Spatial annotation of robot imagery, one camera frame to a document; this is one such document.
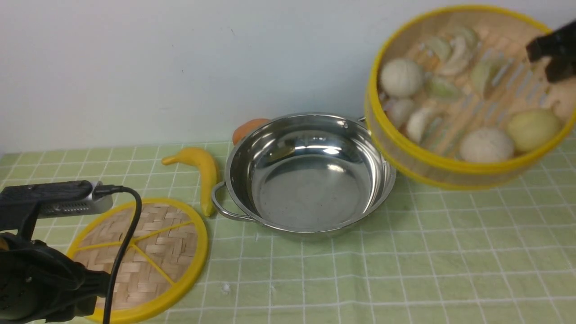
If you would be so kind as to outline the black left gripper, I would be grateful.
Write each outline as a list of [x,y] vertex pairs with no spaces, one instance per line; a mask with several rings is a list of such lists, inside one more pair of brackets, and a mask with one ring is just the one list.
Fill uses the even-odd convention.
[[111,295],[111,275],[89,270],[45,242],[1,234],[2,323],[63,323],[95,313]]

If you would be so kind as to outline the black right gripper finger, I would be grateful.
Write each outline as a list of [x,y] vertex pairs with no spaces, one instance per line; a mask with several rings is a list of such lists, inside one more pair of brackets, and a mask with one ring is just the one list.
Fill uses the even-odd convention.
[[547,82],[558,83],[576,75],[576,21],[536,37],[525,47],[529,62],[550,58],[545,68]]

